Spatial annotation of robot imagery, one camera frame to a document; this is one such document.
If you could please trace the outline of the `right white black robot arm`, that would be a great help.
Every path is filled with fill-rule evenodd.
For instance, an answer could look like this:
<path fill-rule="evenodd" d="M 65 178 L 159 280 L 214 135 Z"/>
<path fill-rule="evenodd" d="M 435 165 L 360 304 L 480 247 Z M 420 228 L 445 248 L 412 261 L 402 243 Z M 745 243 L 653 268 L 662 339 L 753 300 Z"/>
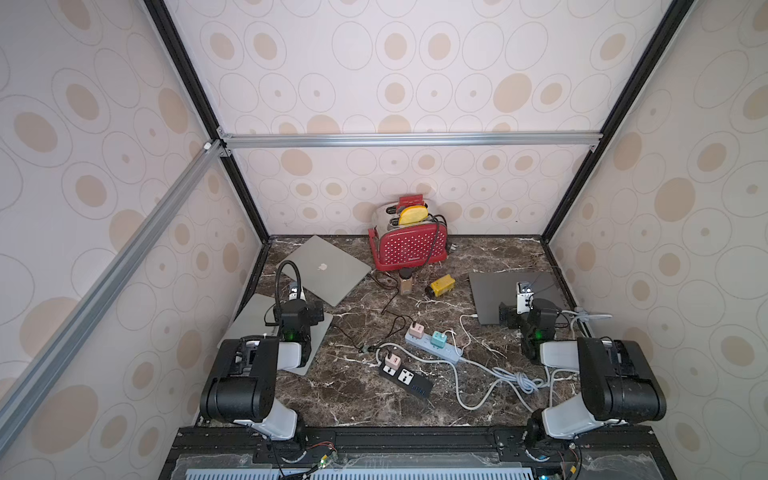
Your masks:
<path fill-rule="evenodd" d="M 574 440 L 609 425 L 659 421 L 667 412 L 663 390 L 639 344 L 609 337 L 557 340 L 564 311 L 535 296 L 532 284 L 516 284 L 516 304 L 499 305 L 499 321 L 521 334 L 521 353 L 532 363 L 579 375 L 580 392 L 534 411 L 526 425 L 527 448 L 547 440 Z"/>

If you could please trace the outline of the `black power strip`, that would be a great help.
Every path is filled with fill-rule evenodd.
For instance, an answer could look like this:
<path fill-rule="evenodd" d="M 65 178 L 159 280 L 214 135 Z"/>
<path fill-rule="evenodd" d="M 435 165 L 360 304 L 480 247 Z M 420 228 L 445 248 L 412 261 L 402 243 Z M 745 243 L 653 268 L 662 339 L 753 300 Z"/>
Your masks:
<path fill-rule="evenodd" d="M 393 369 L 382 363 L 379 365 L 378 373 L 384 379 L 419 399 L 428 399 L 434 386 L 433 382 L 425 376 L 415 373 L 403 365 Z"/>

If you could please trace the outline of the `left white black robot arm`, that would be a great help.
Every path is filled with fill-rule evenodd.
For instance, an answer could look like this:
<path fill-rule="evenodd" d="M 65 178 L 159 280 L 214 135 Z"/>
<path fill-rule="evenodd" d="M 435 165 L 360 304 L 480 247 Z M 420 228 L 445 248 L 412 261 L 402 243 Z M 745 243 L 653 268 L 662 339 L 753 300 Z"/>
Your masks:
<path fill-rule="evenodd" d="M 276 399 L 277 373 L 306 366 L 312 354 L 311 328 L 324 321 L 320 303 L 301 297 L 301 273 L 291 260 L 275 274 L 272 326 L 275 335 L 224 340 L 202 389 L 200 415 L 251 428 L 267 440 L 305 446 L 305 423 Z"/>

